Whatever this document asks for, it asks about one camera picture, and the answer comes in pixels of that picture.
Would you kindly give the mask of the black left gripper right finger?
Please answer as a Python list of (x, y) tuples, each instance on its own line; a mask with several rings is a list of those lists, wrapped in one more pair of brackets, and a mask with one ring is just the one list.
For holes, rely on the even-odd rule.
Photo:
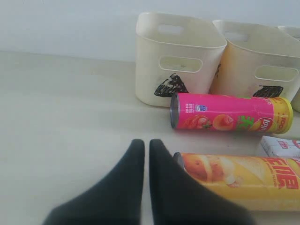
[(149, 180), (156, 225), (255, 225), (251, 213), (192, 179), (160, 139), (149, 145)]

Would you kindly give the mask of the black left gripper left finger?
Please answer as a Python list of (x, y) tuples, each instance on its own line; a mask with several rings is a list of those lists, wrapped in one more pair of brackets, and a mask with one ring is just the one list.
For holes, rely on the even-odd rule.
[(133, 139), (116, 166), (97, 184), (54, 208), (45, 225), (138, 225), (144, 179), (144, 141)]

